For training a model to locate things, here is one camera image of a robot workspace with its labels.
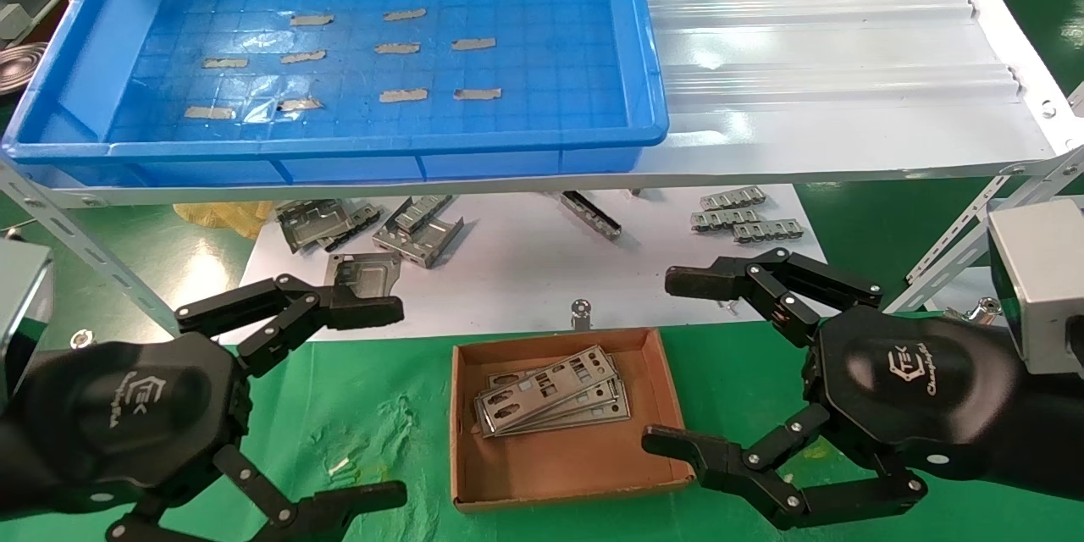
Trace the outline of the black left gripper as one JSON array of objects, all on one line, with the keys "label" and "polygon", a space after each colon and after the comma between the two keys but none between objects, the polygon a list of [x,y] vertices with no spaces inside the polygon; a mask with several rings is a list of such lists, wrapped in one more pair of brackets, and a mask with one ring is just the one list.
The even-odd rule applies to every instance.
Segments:
[{"label": "black left gripper", "polygon": [[251,541],[341,541],[356,517],[406,504],[398,480],[288,501],[237,449],[249,414],[235,358],[194,334],[35,354],[13,395],[13,514],[136,503],[108,541],[202,541],[159,520],[224,475],[266,516]]}]

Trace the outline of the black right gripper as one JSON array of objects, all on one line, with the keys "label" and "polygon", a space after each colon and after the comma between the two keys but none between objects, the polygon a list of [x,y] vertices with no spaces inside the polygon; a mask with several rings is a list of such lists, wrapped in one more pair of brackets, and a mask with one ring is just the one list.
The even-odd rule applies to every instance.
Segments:
[{"label": "black right gripper", "polygon": [[[791,345],[810,347],[803,395],[821,406],[802,408],[751,448],[663,425],[640,437],[647,453],[686,462],[700,487],[743,496],[776,529],[902,515],[926,496],[906,467],[955,480],[998,472],[1008,408],[1025,378],[1007,330],[876,312],[882,289],[872,282],[783,248],[668,268],[664,291],[744,300]],[[820,326],[802,296],[841,313]],[[876,477],[787,483],[778,469],[821,435]]]}]

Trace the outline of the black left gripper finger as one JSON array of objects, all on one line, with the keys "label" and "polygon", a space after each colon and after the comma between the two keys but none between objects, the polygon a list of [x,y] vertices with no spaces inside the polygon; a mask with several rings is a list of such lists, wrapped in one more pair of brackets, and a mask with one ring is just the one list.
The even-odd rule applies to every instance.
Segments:
[{"label": "black left gripper finger", "polygon": [[237,346],[236,360],[249,376],[261,377],[283,362],[318,330],[379,330],[404,318],[398,296],[360,298],[345,286],[313,286],[293,275],[264,279],[175,311],[182,333],[212,338],[259,324]]}]

